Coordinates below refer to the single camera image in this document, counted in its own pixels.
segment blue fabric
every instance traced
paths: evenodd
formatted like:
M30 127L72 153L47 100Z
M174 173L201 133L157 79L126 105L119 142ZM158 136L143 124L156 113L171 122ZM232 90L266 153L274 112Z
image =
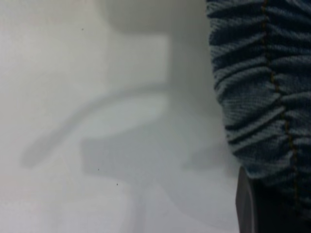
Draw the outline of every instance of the blue fabric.
M247 174L309 215L311 1L208 0L217 99Z

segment dark object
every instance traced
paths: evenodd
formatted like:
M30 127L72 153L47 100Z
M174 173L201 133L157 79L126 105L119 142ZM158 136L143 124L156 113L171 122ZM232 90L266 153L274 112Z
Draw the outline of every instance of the dark object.
M310 225L282 203L279 194L240 169L236 197L240 233L310 233Z

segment white surface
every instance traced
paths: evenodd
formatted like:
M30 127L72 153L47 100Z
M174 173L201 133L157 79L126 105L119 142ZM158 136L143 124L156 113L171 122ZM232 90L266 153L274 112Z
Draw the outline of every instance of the white surface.
M0 232L236 233L204 0L3 0Z

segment gathered fabric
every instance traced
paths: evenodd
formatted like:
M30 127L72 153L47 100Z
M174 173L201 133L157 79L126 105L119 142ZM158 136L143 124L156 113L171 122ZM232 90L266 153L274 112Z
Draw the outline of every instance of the gathered fabric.
M207 15L232 153L311 217L311 1L207 0Z

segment seam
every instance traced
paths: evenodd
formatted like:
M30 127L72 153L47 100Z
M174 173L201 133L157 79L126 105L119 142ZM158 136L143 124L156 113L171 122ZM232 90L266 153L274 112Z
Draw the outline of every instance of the seam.
M294 201L295 201L296 211L298 212L298 210L299 210L299 192L298 192L298 176L299 176L299 172L298 172L298 168L297 168L298 155L297 155L297 149L296 149L296 147L294 145L294 142L293 142L293 136L290 134L290 123L285 118L286 106L281 103L281 98L282 98L283 95L280 92L279 84L275 80L275 73L273 72L273 70L271 69L271 66L270 66L270 64L271 64L271 57L270 57L270 54L269 54L269 51L268 51L268 31L267 31L267 24L269 22L269 17L267 15L268 3L269 3L269 0L264 0L263 4L261 6L262 13L264 15L264 21L262 22L262 25L261 25L262 29L263 29L263 32L264 32L264 37L261 40L261 42L262 42L262 45L264 47L264 56L266 58L266 65L271 70L270 82L275 86L276 93L281 95L281 97L279 98L279 103L285 109L284 112L281 113L281 119L285 121L285 133L288 136L289 146L290 146L290 149L293 152L293 159L294 159L293 170L294 170L294 174L295 174L295 178L294 178Z

